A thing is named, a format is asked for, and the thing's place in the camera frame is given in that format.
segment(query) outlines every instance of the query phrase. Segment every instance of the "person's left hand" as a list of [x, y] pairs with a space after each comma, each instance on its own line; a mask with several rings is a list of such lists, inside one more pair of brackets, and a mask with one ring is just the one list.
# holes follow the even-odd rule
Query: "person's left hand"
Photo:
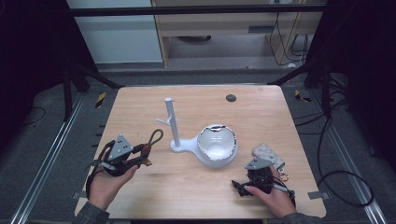
[[[104, 168], [99, 165], [97, 172], [103, 169]], [[111, 202], [113, 202], [120, 188], [132, 179], [136, 170], [137, 166], [135, 165], [121, 176], [109, 175], [104, 170], [96, 174], [91, 183], [89, 202], [106, 211]]]

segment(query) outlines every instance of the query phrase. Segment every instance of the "table top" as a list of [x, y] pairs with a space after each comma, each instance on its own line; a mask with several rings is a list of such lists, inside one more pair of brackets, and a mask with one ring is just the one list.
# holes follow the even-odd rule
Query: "table top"
[[[228, 102], [226, 96], [236, 96]], [[189, 152], [176, 153], [170, 143], [165, 98], [173, 99], [180, 138], [190, 139], [204, 127], [219, 123], [230, 127], [237, 139], [235, 159], [222, 168], [211, 168]], [[119, 90], [95, 158], [112, 139], [122, 134], [133, 146], [147, 143], [156, 129], [164, 131], [149, 155], [151, 166], [141, 166], [121, 188], [107, 211], [111, 218], [271, 218], [256, 197], [240, 197], [231, 180], [248, 181], [245, 166], [252, 150], [265, 143], [285, 162], [296, 193], [297, 210], [324, 217], [321, 199], [310, 200], [307, 192], [318, 191], [304, 149], [295, 129], [282, 90], [278, 86], [155, 86]], [[80, 198], [76, 213], [87, 201]]]

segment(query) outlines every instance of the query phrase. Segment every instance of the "black cable wire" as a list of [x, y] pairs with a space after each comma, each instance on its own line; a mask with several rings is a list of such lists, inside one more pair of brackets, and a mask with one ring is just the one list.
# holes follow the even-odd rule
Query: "black cable wire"
[[274, 179], [274, 183], [276, 183], [276, 184], [278, 184], [278, 185], [280, 185], [280, 186], [282, 186], [282, 187], [284, 187], [284, 188], [287, 188], [286, 184], [283, 183], [283, 181], [282, 181], [281, 179], [279, 179], [279, 178], [277, 178], [277, 177], [275, 177], [275, 176], [272, 176], [272, 178]]
[[[329, 172], [326, 175], [324, 175], [322, 170], [321, 170], [321, 167], [320, 167], [320, 149], [321, 149], [321, 144], [322, 144], [322, 141], [323, 141], [323, 135], [325, 133], [325, 127], [327, 126], [327, 124], [328, 124], [328, 122], [330, 120], [331, 120], [331, 118], [327, 118], [326, 119], [325, 125], [323, 126], [323, 130], [322, 130], [322, 133], [321, 133], [320, 138], [319, 138], [318, 153], [317, 153], [317, 163], [318, 163], [318, 171], [319, 171], [319, 175], [320, 175], [320, 180], [318, 181], [317, 184], [319, 186], [321, 183], [324, 183], [327, 186], [327, 188], [329, 189], [329, 191], [331, 191], [337, 198], [339, 198], [344, 203], [347, 203], [347, 204], [355, 206], [355, 207], [367, 206], [367, 205], [369, 205], [370, 203], [373, 202], [373, 200], [374, 200], [374, 192], [373, 192], [373, 189], [370, 187], [370, 185], [367, 183], [367, 181], [365, 181], [362, 177], [360, 177], [359, 175], [353, 174], [351, 172], [348, 172], [348, 171], [343, 171], [343, 170], [332, 171], [332, 172]], [[367, 203], [353, 203], [353, 202], [343, 198], [341, 195], [339, 195], [332, 187], [330, 187], [329, 183], [326, 182], [326, 178], [329, 177], [330, 175], [334, 175], [334, 174], [347, 174], [347, 175], [353, 175], [353, 176], [357, 177], [370, 190], [371, 197], [370, 197], [369, 201]]]
[[[273, 36], [275, 28], [277, 28], [277, 31], [278, 31], [278, 34], [279, 34], [279, 39], [280, 39], [280, 43], [282, 44], [283, 53], [285, 54], [286, 58], [288, 58], [290, 60], [288, 63], [279, 63], [277, 61], [277, 59], [276, 59], [274, 49], [272, 48], [272, 36]], [[286, 52], [285, 44], [283, 43], [283, 38], [282, 38], [282, 35], [280, 34], [280, 29], [279, 29], [279, 12], [276, 13], [276, 20], [275, 20], [274, 28], [273, 28], [273, 30], [272, 30], [272, 32], [270, 34], [270, 38], [269, 39], [270, 39], [269, 40], [270, 41], [270, 49], [271, 49], [271, 51], [272, 51], [272, 53], [274, 55], [275, 62], [276, 62], [277, 65], [287, 65], [289, 63], [298, 62], [298, 60], [293, 60], [293, 59], [289, 58], [289, 56], [288, 56], [288, 54]]]
[[346, 100], [340, 100], [338, 103], [332, 105], [332, 106], [330, 107], [330, 110], [334, 110], [337, 106], [345, 105], [346, 103], [347, 103]]
[[332, 97], [333, 95], [335, 95], [335, 94], [337, 94], [337, 93], [340, 93], [340, 94], [342, 94], [342, 95], [345, 95], [345, 91], [333, 91], [332, 93], [330, 93], [330, 97]]
[[304, 39], [304, 48], [303, 48], [303, 57], [300, 61], [302, 61], [302, 64], [305, 63], [306, 57], [308, 56], [308, 35], [305, 35]]
[[305, 118], [308, 118], [308, 117], [311, 117], [311, 116], [314, 116], [314, 115], [318, 115], [318, 114], [323, 114], [323, 113], [322, 113], [322, 112], [318, 112], [318, 113], [313, 113], [313, 114], [309, 114], [309, 115], [304, 115], [304, 116], [297, 117], [297, 118], [293, 118], [293, 119], [305, 119]]
[[[335, 109], [337, 106], [343, 104], [344, 102], [345, 102], [345, 100], [341, 100], [341, 101], [337, 102], [336, 104], [332, 105], [332, 106], [330, 107], [330, 109]], [[325, 113], [319, 112], [319, 113], [315, 113], [315, 114], [311, 114], [311, 115], [306, 115], [306, 116], [303, 116], [303, 117], [299, 117], [299, 118], [297, 118], [297, 119], [310, 117], [310, 116], [313, 116], [313, 115], [316, 115], [316, 114], [319, 114], [319, 116], [314, 117], [313, 119], [308, 120], [308, 121], [305, 121], [305, 122], [303, 122], [303, 123], [296, 124], [295, 126], [296, 126], [296, 127], [298, 127], [298, 126], [303, 126], [303, 125], [305, 125], [305, 124], [312, 123], [312, 122], [314, 122], [315, 120], [320, 119], [321, 117], [325, 116]]]
[[34, 106], [33, 109], [41, 109], [43, 111], [43, 114], [40, 116], [40, 118], [33, 120], [31, 122], [23, 123], [22, 125], [31, 125], [31, 124], [37, 123], [39, 120], [43, 119], [44, 116], [46, 115], [46, 109], [44, 109], [41, 106]]
[[[325, 127], [325, 131], [327, 131], [327, 130], [330, 128], [331, 124], [332, 124], [332, 122], [330, 122], [330, 123], [327, 125], [327, 127]], [[317, 135], [317, 134], [321, 134], [321, 133], [322, 133], [322, 132], [319, 132], [319, 133], [298, 133], [298, 134], [305, 134], [305, 135], [311, 134], [311, 135]]]
[[294, 53], [294, 51], [300, 52], [299, 50], [293, 49], [294, 48], [294, 44], [296, 43], [297, 37], [298, 37], [298, 35], [294, 36], [293, 41], [291, 42], [290, 51], [291, 51], [291, 54], [294, 55], [294, 56], [301, 56], [301, 55], [298, 55], [298, 54]]

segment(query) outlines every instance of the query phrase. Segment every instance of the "person's right hand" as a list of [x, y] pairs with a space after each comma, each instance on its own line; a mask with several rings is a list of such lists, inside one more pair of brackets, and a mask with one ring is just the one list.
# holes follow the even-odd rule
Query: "person's right hand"
[[[274, 168], [274, 166], [271, 166], [270, 168], [273, 176], [280, 179], [279, 172]], [[278, 218], [297, 212], [287, 192], [272, 188], [271, 193], [267, 194], [252, 186], [245, 186], [245, 189], [254, 196], [260, 198], [262, 202], [268, 206], [270, 211]]]
[[[103, 166], [98, 166], [98, 172], [103, 170]], [[112, 176], [106, 171], [99, 172], [93, 178], [90, 189], [89, 202], [96, 207], [106, 211], [108, 206], [113, 202], [120, 188], [132, 179], [137, 166], [133, 166], [124, 175]]]

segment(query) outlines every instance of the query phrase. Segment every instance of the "white bowl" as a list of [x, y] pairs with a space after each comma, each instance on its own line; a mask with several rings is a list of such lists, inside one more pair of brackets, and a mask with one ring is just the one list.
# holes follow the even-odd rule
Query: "white bowl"
[[212, 124], [205, 127], [198, 134], [197, 143], [198, 150], [203, 155], [202, 162], [209, 166], [224, 166], [236, 156], [235, 134], [225, 125]]

